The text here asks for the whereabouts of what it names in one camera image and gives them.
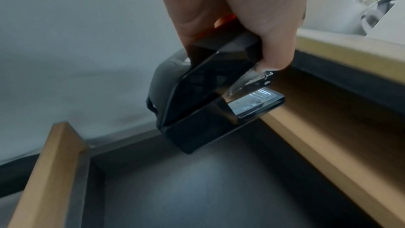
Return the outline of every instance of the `wooden edge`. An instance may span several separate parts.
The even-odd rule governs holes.
[[[349,94],[314,81],[276,81],[286,104],[262,120],[383,227],[405,227],[404,124],[357,117],[365,101],[336,99]]]
[[[333,44],[318,39],[297,37],[296,49],[305,53],[335,61],[379,77],[405,84],[405,60],[390,58],[382,54],[366,52],[351,46]]]
[[[67,122],[54,124],[8,228],[62,228],[84,141]]]

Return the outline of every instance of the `hand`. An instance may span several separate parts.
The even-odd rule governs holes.
[[[187,46],[214,28],[220,18],[235,14],[251,32],[261,37],[260,69],[283,69],[294,56],[297,29],[307,0],[164,0],[177,33]]]

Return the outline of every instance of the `open drawer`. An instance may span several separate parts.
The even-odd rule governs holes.
[[[285,106],[192,155],[52,129],[9,227],[405,227],[402,118],[295,70],[272,88]]]

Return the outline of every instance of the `black stapler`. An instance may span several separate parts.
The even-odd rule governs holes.
[[[262,42],[237,19],[197,39],[156,69],[147,107],[162,134],[190,154],[284,103],[257,73]]]

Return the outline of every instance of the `wooden shelf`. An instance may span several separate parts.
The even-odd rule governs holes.
[[[262,120],[383,227],[405,227],[402,117],[293,70],[272,89],[286,104]]]
[[[360,35],[299,29],[297,50],[405,84],[405,46]]]

